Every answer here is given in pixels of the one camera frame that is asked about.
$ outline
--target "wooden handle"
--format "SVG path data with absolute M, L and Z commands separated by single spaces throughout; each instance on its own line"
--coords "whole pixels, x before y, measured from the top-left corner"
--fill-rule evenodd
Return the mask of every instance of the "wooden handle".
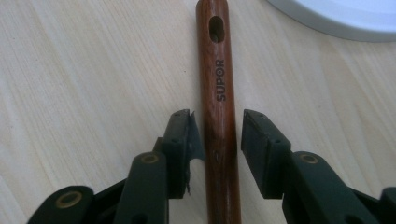
M 241 223 L 227 2 L 200 0 L 196 17 L 209 223 Z

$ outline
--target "white round object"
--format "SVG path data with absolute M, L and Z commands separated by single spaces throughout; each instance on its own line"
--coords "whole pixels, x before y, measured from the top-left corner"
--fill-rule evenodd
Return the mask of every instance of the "white round object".
M 302 24 L 346 39 L 396 41 L 396 0 L 268 0 Z

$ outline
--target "wooden table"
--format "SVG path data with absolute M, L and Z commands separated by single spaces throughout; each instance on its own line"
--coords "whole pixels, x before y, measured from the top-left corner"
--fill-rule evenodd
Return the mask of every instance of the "wooden table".
M 0 223 L 26 222 L 57 189 L 122 180 L 179 109 L 202 128 L 195 5 L 0 2 Z M 229 5 L 238 143 L 254 109 L 350 187 L 396 186 L 396 43 L 324 35 L 264 0 Z M 285 223 L 238 160 L 243 223 Z M 203 163 L 191 172 L 172 224 L 206 223 Z

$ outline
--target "metal rivet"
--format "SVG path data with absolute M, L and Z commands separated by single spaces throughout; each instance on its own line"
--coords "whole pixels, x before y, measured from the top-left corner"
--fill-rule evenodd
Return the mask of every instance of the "metal rivet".
M 302 154 L 300 155 L 300 159 L 302 161 L 305 161 L 306 163 L 311 163 L 311 164 L 316 164 L 318 163 L 318 159 L 314 156 L 308 155 L 308 154 Z
M 58 200 L 56 200 L 56 206 L 61 209 L 68 208 L 79 203 L 81 199 L 82 199 L 82 194 L 80 192 L 69 191 L 61 195 L 61 197 L 59 197 Z
M 158 158 L 158 156 L 153 155 L 153 154 L 148 154 L 144 157 L 142 157 L 142 162 L 143 163 L 147 163 L 147 164 L 152 164 L 154 162 L 157 162 L 160 158 Z

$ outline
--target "clamp jaw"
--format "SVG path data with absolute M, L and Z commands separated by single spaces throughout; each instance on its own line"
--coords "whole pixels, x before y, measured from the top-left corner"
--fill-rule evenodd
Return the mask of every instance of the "clamp jaw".
M 153 151 L 134 158 L 125 180 L 97 194 L 71 186 L 50 195 L 33 223 L 166 224 L 168 200 L 189 190 L 192 159 L 205 158 L 194 115 L 174 113 Z M 291 152 L 291 144 L 264 114 L 245 110 L 242 150 L 264 199 L 282 199 L 289 224 L 391 224 L 396 188 L 379 200 L 351 189 L 320 156 Z

